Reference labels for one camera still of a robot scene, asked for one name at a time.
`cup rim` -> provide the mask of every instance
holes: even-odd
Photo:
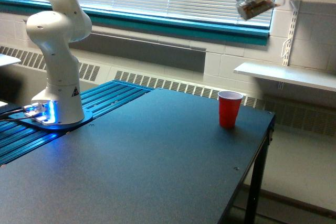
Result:
[[[244,96],[238,92],[234,91],[220,91],[218,92],[218,96],[223,99],[228,99],[228,100],[241,100]]]

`blue aluminum rail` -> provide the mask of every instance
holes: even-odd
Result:
[[[96,119],[150,92],[151,88],[123,81],[110,81],[81,94],[85,110]],[[20,122],[0,122],[0,165],[7,164],[63,136],[66,132],[44,131]]]

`mounting plate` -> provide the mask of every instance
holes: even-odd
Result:
[[[17,113],[14,115],[11,115],[10,118],[16,119],[16,118],[24,118],[24,113]],[[71,124],[60,124],[60,125],[43,125],[34,119],[23,119],[18,120],[24,124],[28,124],[32,127],[37,127],[42,130],[48,130],[48,131],[73,131],[79,127],[81,127],[84,124],[87,124],[88,122],[92,121],[93,114],[89,110],[84,110],[84,119],[79,121],[78,123],[71,123]]]

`radiator vent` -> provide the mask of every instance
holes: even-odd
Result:
[[[2,46],[0,47],[0,54],[20,59],[21,62],[19,65],[46,71],[46,62],[41,54]],[[100,66],[80,62],[79,78],[82,80],[95,81],[99,70]]]
[[[117,71],[115,79],[151,88],[164,88],[218,99],[219,90],[195,83],[160,79],[124,71]],[[287,104],[285,101],[262,100],[249,95],[244,96],[241,103],[244,106],[275,112],[277,124],[328,136],[335,136],[336,134],[336,113],[321,111],[318,107],[314,108],[313,105],[310,108],[306,108],[299,104],[293,105],[292,103]]]

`red plastic cup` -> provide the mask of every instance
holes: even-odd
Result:
[[[221,127],[231,129],[235,126],[242,98],[242,94],[232,91],[221,91],[218,93],[219,124]]]

